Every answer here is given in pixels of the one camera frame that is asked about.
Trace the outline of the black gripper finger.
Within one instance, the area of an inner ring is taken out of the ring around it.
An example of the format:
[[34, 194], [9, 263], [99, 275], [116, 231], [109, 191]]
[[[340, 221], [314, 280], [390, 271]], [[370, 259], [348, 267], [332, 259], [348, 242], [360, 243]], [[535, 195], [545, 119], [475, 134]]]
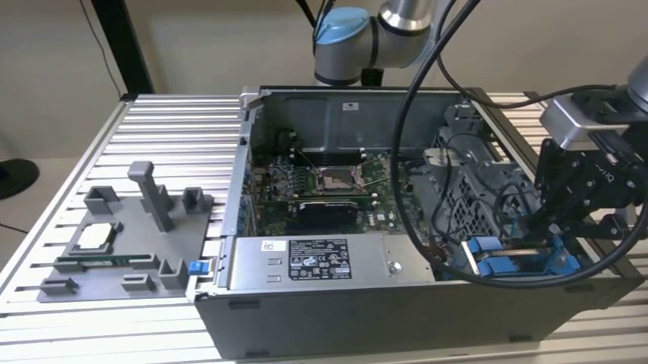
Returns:
[[576, 152], [562, 149], [553, 139], [542, 140], [534, 179], [541, 205], [526, 217], [525, 238], [541, 239], [549, 232], [549, 226], [566, 220], [574, 205], [569, 188], [581, 164]]
[[541, 193], [541, 208], [535, 211], [535, 231], [593, 239], [621, 238], [628, 231], [625, 219], [608, 213], [598, 223], [586, 222], [600, 209], [621, 209], [629, 204], [624, 193], [606, 189], [560, 189]]

